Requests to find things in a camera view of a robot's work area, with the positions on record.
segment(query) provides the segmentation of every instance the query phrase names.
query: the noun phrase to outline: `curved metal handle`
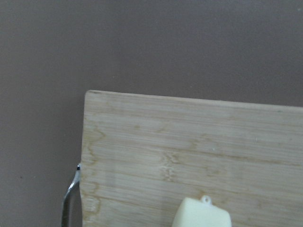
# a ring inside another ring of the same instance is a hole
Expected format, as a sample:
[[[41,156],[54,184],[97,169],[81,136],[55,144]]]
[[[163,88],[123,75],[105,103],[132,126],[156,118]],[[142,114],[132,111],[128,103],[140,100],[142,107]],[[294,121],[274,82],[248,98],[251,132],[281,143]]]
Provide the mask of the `curved metal handle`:
[[[73,192],[76,191],[75,189],[79,188],[80,177],[81,177],[80,174],[81,174],[81,166],[80,164],[78,164],[74,179],[70,184],[63,199],[61,227],[69,227],[71,197],[73,195]]]

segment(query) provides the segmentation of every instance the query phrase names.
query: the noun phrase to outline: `gray surface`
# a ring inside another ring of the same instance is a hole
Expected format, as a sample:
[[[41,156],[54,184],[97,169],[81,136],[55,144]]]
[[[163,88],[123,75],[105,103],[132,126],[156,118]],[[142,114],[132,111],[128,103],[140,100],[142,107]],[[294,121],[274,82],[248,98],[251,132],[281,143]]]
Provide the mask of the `gray surface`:
[[[0,1],[0,226],[60,226],[86,90],[303,106],[302,37],[302,1]]]

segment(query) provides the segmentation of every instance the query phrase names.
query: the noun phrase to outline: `small loop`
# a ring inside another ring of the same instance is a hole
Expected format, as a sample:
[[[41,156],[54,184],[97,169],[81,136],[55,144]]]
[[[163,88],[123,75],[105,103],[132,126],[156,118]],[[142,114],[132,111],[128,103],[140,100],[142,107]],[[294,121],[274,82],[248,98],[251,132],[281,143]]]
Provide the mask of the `small loop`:
[[[204,195],[201,198],[201,202],[212,205],[212,198],[210,198],[208,195]]]

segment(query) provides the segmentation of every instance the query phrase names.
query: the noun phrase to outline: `white plastic object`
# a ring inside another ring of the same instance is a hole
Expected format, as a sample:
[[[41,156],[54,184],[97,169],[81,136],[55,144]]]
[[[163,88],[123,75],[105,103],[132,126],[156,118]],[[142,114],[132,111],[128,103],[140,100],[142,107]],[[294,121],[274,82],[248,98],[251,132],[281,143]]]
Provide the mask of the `white plastic object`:
[[[227,211],[212,205],[212,199],[205,195],[201,200],[186,197],[172,227],[232,227],[232,221]]]

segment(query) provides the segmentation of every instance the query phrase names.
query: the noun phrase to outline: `cutting board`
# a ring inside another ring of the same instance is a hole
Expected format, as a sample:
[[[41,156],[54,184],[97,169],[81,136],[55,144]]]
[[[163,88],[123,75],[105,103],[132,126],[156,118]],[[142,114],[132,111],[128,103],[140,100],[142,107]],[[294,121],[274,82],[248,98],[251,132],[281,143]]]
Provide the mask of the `cutting board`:
[[[84,227],[170,227],[209,195],[234,227],[303,226],[303,108],[88,91]]]

